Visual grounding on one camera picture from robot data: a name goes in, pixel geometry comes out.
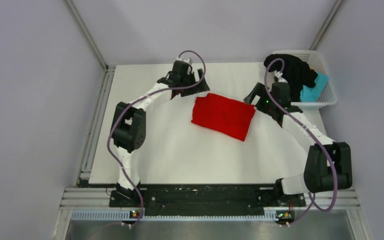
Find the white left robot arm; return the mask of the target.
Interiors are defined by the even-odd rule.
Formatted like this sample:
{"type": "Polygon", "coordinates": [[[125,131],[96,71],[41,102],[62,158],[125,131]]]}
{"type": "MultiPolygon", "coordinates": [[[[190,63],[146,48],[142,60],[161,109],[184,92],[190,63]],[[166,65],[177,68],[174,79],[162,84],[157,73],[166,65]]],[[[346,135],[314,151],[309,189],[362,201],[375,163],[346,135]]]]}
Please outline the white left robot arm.
{"type": "Polygon", "coordinates": [[[208,92],[210,87],[205,80],[206,71],[206,67],[194,70],[190,58],[177,58],[172,69],[158,79],[150,90],[135,100],[121,101],[116,105],[106,145],[119,164],[116,190],[127,206],[136,206],[141,198],[135,151],[146,140],[147,116],[177,96],[208,92]]]}

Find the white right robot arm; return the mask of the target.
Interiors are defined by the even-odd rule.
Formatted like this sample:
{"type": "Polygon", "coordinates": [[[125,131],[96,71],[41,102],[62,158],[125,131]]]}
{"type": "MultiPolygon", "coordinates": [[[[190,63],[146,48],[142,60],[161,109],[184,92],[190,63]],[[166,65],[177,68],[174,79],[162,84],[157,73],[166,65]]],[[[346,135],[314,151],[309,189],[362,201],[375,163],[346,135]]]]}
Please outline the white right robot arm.
{"type": "Polygon", "coordinates": [[[302,173],[276,180],[273,200],[279,206],[287,206],[297,194],[345,190],[353,184],[351,147],[322,133],[302,109],[291,104],[289,93],[286,82],[276,82],[269,90],[258,82],[244,98],[250,105],[259,97],[256,109],[272,117],[307,154],[302,173]]]}

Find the red t-shirt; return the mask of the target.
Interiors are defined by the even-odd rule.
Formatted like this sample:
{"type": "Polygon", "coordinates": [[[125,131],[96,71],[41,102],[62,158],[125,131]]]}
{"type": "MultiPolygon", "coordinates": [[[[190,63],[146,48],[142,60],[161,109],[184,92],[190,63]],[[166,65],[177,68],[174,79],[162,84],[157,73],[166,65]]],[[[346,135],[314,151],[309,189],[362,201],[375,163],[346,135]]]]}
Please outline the red t-shirt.
{"type": "Polygon", "coordinates": [[[195,99],[191,122],[243,142],[255,112],[253,105],[208,93],[195,99]]]}

